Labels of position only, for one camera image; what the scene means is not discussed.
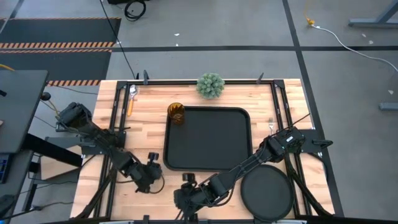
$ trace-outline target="white cable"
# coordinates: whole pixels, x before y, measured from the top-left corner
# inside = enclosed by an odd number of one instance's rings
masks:
[[[326,32],[329,32],[329,33],[333,34],[333,35],[336,37],[337,41],[338,41],[338,42],[341,44],[341,46],[343,46],[345,49],[350,50],[350,51],[352,51],[352,52],[355,52],[355,53],[357,53],[357,54],[359,54],[359,55],[361,55],[361,56],[363,56],[363,57],[369,58],[369,59],[379,60],[379,61],[382,61],[382,62],[386,62],[386,63],[388,63],[389,65],[391,65],[391,67],[393,67],[393,68],[395,69],[396,72],[398,72],[397,67],[395,67],[393,64],[391,64],[389,61],[384,60],[384,59],[382,59],[382,58],[370,57],[370,56],[367,56],[367,55],[365,55],[365,54],[359,53],[359,52],[357,52],[356,50],[353,50],[353,49],[351,49],[351,48],[345,46],[343,43],[341,43],[340,39],[337,37],[337,35],[336,35],[334,32],[332,32],[332,31],[330,31],[330,30],[327,30],[327,29],[324,29],[324,28],[321,28],[321,27],[318,27],[318,26],[315,26],[315,25],[311,25],[311,26],[314,27],[314,28],[316,28],[316,29],[323,30],[323,31],[326,31]]]

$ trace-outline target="orange and black hazard tape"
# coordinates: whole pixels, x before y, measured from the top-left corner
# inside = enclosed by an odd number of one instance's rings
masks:
[[[12,18],[10,20],[35,20],[35,19],[45,19],[45,20],[57,20],[57,19],[107,19],[106,17],[61,17],[61,18]],[[109,17],[109,19],[121,19],[120,17]]]
[[[110,49],[70,49],[70,50],[0,50],[0,54],[39,54],[39,53],[70,53],[70,52],[112,52]]]
[[[0,43],[0,49],[113,47],[114,42]]]
[[[101,80],[51,80],[47,86],[97,86]]]

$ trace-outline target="amber glass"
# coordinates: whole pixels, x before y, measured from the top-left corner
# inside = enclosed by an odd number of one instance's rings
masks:
[[[184,105],[181,103],[172,103],[167,108],[167,114],[172,119],[174,124],[181,125],[184,123]]]

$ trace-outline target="desk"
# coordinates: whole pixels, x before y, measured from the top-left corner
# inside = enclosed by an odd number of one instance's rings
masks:
[[[49,144],[28,132],[48,77],[47,71],[0,71],[0,154],[10,154],[11,166],[0,197],[19,195],[34,152],[80,167],[81,157],[61,147]],[[34,190],[29,194],[24,210],[29,210]],[[5,216],[11,215],[15,204]]]
[[[293,122],[308,114],[302,84],[299,79],[284,80],[287,99]],[[109,128],[113,100],[117,81],[102,81],[99,87],[98,99],[95,106],[93,121],[101,128]],[[119,102],[123,100],[123,91]],[[279,105],[282,106],[281,92],[277,92]],[[116,184],[114,192],[111,220],[142,220],[144,215],[150,215],[151,220],[173,220],[178,213],[174,205],[173,191],[180,188],[182,173],[172,171],[163,165],[163,146],[165,135],[165,122],[169,104],[179,102],[191,106],[233,106],[245,109],[251,119],[251,133],[253,150],[256,150],[264,137],[270,134],[268,118],[277,121],[271,87],[265,85],[226,85],[223,94],[215,100],[205,100],[196,92],[195,85],[140,85],[138,94],[134,97],[132,115],[126,118],[127,129],[126,149],[134,153],[141,161],[147,160],[149,152],[160,154],[158,162],[161,164],[165,187],[156,195],[134,193],[134,183]],[[285,112],[281,109],[284,127],[287,126]],[[116,118],[119,124],[121,110]],[[312,122],[309,117],[296,124],[299,129],[310,129]],[[331,213],[333,205],[326,183],[322,163],[309,155],[300,155],[305,181],[308,188],[323,207]],[[76,195],[72,207],[71,217],[78,215],[90,201],[98,188],[102,166],[102,156],[96,156],[81,170],[76,188]],[[272,164],[286,172],[283,162]],[[198,182],[212,175],[212,172],[196,172]],[[118,174],[118,180],[125,178]],[[160,187],[161,181],[154,184],[153,189]],[[253,219],[253,216],[244,207],[240,196],[240,181],[236,184],[235,193],[231,201],[217,208],[203,208],[198,212],[199,219]],[[305,214],[301,193],[296,187],[300,213]],[[101,202],[100,216],[105,215],[107,192]],[[286,218],[293,218],[290,212]]]

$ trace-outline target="black desk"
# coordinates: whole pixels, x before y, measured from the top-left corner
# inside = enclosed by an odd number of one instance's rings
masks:
[[[0,119],[4,121],[0,126],[0,154],[12,154],[6,182],[0,184],[0,197],[21,192],[34,152],[81,166],[78,154],[27,133],[47,77],[47,71],[0,71],[0,90],[7,93],[0,96]],[[12,215],[15,204],[6,216]]]

